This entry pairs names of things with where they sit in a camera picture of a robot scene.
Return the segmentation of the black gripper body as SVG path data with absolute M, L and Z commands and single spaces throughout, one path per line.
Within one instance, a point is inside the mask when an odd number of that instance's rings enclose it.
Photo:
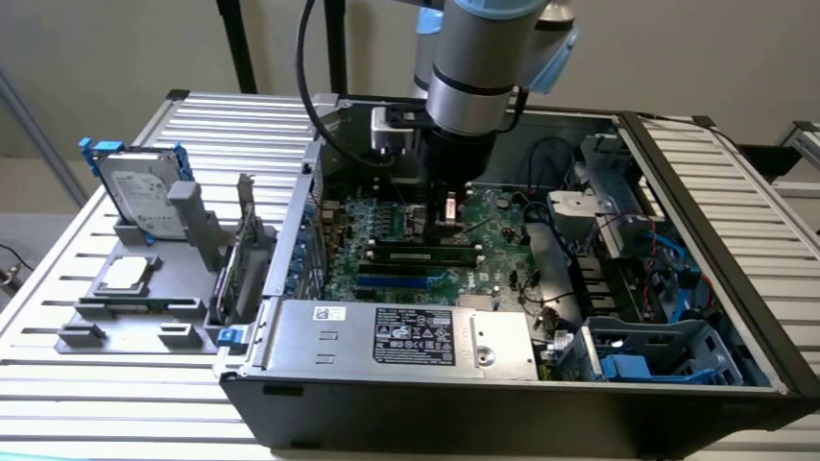
M 422 172 L 428 182 L 462 186 L 487 169 L 496 133 L 464 136 L 444 129 L 422 132 Z

